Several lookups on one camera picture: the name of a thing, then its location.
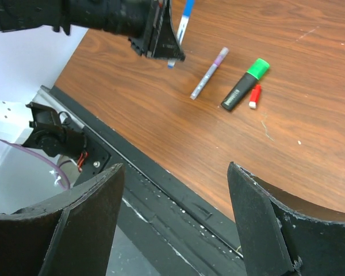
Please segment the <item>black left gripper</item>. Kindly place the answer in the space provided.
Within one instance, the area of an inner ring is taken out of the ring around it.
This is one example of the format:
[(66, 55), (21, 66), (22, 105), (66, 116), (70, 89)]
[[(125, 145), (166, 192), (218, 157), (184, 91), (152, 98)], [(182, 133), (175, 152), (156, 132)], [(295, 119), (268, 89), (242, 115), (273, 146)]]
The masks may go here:
[(147, 1), (142, 34), (129, 38), (138, 55), (160, 60), (184, 61), (186, 55), (173, 30), (171, 1)]

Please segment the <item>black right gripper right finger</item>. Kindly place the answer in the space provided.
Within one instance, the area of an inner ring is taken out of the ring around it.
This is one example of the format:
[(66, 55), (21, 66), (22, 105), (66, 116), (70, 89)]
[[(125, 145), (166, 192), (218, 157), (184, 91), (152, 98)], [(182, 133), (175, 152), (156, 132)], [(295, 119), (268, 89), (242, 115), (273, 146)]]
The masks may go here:
[(227, 178), (248, 275), (345, 275), (345, 213), (294, 196), (234, 162)]

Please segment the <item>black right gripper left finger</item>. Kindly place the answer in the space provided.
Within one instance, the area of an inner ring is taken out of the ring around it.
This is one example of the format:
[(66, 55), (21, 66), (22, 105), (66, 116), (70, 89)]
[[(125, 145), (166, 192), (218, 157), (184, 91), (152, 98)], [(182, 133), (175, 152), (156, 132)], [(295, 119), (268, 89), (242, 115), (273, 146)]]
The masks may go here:
[(124, 191), (110, 168), (47, 200), (0, 214), (0, 275), (105, 275)]

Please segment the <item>blue pen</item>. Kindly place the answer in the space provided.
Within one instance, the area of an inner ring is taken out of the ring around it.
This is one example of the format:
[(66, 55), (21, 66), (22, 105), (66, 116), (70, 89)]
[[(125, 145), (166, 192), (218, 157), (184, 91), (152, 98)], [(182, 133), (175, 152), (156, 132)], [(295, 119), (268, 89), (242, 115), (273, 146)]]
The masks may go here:
[(182, 13), (182, 17), (181, 17), (181, 20), (179, 23), (178, 33), (177, 33), (179, 45), (182, 44), (182, 40), (183, 40), (183, 37), (185, 35), (186, 28), (187, 28), (187, 25), (189, 23), (190, 15), (191, 15), (191, 12), (193, 10), (194, 4), (195, 4), (195, 0), (187, 0), (186, 1), (185, 8), (184, 8), (184, 11)]

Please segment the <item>purple marker pen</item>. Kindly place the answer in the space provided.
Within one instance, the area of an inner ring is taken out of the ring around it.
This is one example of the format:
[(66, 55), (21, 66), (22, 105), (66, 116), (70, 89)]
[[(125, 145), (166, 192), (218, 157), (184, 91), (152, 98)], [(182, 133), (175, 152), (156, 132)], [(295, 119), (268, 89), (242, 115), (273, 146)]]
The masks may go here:
[(191, 95), (190, 95), (191, 99), (195, 100), (199, 96), (200, 92), (206, 86), (206, 84), (208, 83), (210, 78), (213, 76), (213, 74), (215, 73), (217, 68), (220, 66), (222, 61), (225, 59), (225, 57), (227, 56), (228, 52), (229, 52), (229, 49), (227, 47), (223, 47), (222, 48), (222, 50), (220, 51), (218, 56), (215, 58), (215, 60), (212, 63), (212, 65), (209, 67), (209, 69), (207, 70), (205, 75), (202, 77), (202, 79), (200, 80), (198, 85), (195, 87), (195, 89), (191, 93)]

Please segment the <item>black green highlighter pen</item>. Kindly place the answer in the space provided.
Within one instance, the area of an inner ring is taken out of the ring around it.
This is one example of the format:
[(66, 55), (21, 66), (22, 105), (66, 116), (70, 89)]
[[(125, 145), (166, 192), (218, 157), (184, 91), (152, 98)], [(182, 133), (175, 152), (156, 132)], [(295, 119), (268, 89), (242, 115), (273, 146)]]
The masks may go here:
[(258, 79), (249, 73), (245, 73), (237, 84), (221, 102), (221, 106), (226, 111), (233, 111), (244, 96), (257, 84)]

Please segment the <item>green highlighter cap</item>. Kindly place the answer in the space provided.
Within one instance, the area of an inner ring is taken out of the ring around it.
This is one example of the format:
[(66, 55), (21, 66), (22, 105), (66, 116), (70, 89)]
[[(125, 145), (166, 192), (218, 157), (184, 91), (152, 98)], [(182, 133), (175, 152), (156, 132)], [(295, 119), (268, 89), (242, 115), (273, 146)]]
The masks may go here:
[(270, 64), (259, 58), (249, 67), (247, 73), (252, 75), (255, 79), (260, 80), (269, 68)]

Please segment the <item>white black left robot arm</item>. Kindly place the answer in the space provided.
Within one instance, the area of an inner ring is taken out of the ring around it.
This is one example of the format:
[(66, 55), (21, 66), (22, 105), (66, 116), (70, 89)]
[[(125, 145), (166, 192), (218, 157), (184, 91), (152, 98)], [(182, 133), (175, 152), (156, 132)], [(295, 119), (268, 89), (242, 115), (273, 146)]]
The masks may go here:
[(70, 35), (73, 25), (125, 36), (138, 55), (150, 59), (186, 58), (173, 31), (170, 1), (0, 0), (0, 32), (50, 26)]

